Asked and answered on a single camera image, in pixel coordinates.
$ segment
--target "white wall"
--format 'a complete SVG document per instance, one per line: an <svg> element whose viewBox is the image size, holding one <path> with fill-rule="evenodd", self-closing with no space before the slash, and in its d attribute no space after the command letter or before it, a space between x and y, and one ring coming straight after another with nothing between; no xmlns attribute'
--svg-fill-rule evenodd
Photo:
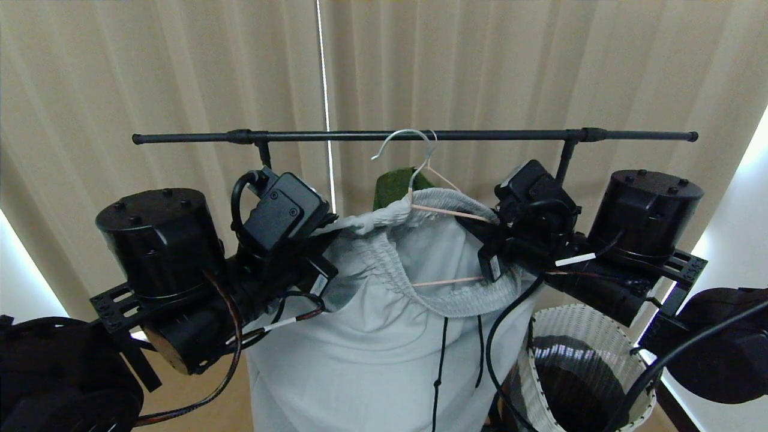
<svg viewBox="0 0 768 432"><path fill-rule="evenodd" d="M0 211L0 314L14 322L39 317L67 317L43 275Z"/></svg>
<svg viewBox="0 0 768 432"><path fill-rule="evenodd" d="M694 255L710 261L694 292L715 287L768 287L766 220L768 111L712 221L694 248ZM768 430L768 396L739 405L715 404L685 390L669 374L665 377L703 432Z"/></svg>

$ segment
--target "curtain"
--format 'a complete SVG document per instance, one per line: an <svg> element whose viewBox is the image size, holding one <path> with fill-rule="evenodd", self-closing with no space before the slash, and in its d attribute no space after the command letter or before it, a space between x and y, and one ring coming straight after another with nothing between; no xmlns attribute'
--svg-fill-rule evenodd
<svg viewBox="0 0 768 432"><path fill-rule="evenodd" d="M564 186L588 232L611 172L689 178L706 195L680 248L720 201L768 103L768 2L321 1L332 128L698 131L695 143L579 144ZM383 172L423 143L334 144L339 211L370 209ZM535 158L553 174L561 143L438 146L432 166L493 205L493 186ZM550 291L542 304L566 301Z"/></svg>
<svg viewBox="0 0 768 432"><path fill-rule="evenodd" d="M314 3L3 2L0 27L0 204L73 317L94 317L88 297L124 281L94 225L103 207L195 188L230 254L231 186L261 167L253 147L138 147L131 134L325 126ZM325 146L272 155L329 196Z"/></svg>

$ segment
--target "brown floor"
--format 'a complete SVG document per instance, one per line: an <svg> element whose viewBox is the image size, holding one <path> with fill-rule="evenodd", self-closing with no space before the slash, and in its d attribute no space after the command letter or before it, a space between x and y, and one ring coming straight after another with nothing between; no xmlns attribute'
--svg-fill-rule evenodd
<svg viewBox="0 0 768 432"><path fill-rule="evenodd" d="M147 394L142 414L169 410L197 402L206 397L216 386L229 367L229 357L218 361L204 375L193 377L176 372L155 353L147 353L163 386ZM213 402L184 416L160 424L142 427L141 432L253 432L250 419L250 392L248 370L241 361L229 387ZM638 432L677 432L667 415L656 407Z"/></svg>

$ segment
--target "white woven basket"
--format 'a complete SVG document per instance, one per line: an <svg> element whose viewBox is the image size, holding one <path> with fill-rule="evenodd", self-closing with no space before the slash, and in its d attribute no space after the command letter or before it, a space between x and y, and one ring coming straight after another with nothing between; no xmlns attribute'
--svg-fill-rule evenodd
<svg viewBox="0 0 768 432"><path fill-rule="evenodd" d="M638 355L630 355L632 343L619 325L609 317L583 304L568 304L539 311L533 317L532 337L568 336L588 345L606 364L624 389L629 390L635 379L645 370ZM521 393L525 401L528 420L539 432L570 432L552 417L547 398L539 381L534 352L521 350L517 368ZM600 379L594 368L585 369L588 380ZM643 392L635 401L629 422L620 432L637 429L650 416L656 406L655 391Z"/></svg>

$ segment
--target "pink hanger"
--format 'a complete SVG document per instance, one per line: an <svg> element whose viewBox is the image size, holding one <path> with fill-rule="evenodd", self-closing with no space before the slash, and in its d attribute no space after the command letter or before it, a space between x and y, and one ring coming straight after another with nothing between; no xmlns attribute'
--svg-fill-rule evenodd
<svg viewBox="0 0 768 432"><path fill-rule="evenodd" d="M395 131L395 132L393 132L390 136L388 136L384 140L384 142L382 143L381 148L379 149L379 153L376 153L375 156L371 157L371 160L375 161L377 158L379 158L379 156L381 156L382 153L384 152L384 148L392 140L392 138L394 138L396 135L401 134L403 132L415 133L419 137L421 137L421 139L423 139L424 141L427 141L426 159L424 160L424 162L422 162L422 164L419 166L419 168L416 169L413 172L413 175L411 175L411 178L410 178L410 180L408 182L408 198L411 201L411 208L415 209L415 210L433 211L435 213L443 213L443 214L450 214L450 215L453 215L453 216L460 216L460 217L463 217L463 218L471 218L471 219L476 219L476 220L479 220L479 221L488 222L489 224L491 224L492 222L489 219L484 218L482 216L478 216L476 214L463 213L463 212L460 212L460 211L445 210L443 208L434 208L434 207L427 207L427 206L424 206L424 205L413 204L413 181L416 178L416 175L418 175L419 172L421 172L421 170L424 167L426 167L430 171L432 171L435 174L437 174L438 177L440 177L446 183L450 184L456 191L458 191L458 192L461 192L461 191L449 179L443 177L434 168L432 168L432 166L430 164L430 161L432 159L432 153L435 152L435 143L437 142L437 134L435 133L435 131L431 131L431 133L435 136L435 140L434 141L431 141L429 138L427 138L426 135L424 135L424 133L422 133L421 131L417 131L415 129L400 129L399 131ZM419 282L417 284L413 284L413 286L414 287L428 287L428 286L432 286L432 285L455 284L455 283L458 283L458 282L479 281L482 278L483 278L482 276L462 277L462 278L459 278L459 279L447 279L447 280L444 280L444 281Z"/></svg>

